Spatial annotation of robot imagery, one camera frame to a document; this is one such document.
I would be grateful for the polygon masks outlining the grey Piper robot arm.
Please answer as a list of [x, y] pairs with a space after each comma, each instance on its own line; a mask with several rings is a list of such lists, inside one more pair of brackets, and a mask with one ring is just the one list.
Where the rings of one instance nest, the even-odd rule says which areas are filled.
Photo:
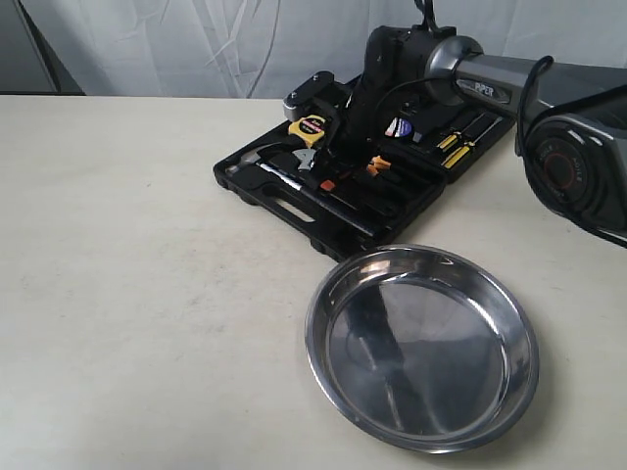
[[384, 104], [413, 86], [444, 105], [469, 102], [512, 118], [514, 150], [539, 201], [625, 245], [625, 70], [491, 56], [451, 26], [381, 26], [368, 37], [362, 74], [317, 162], [365, 164], [383, 131]]

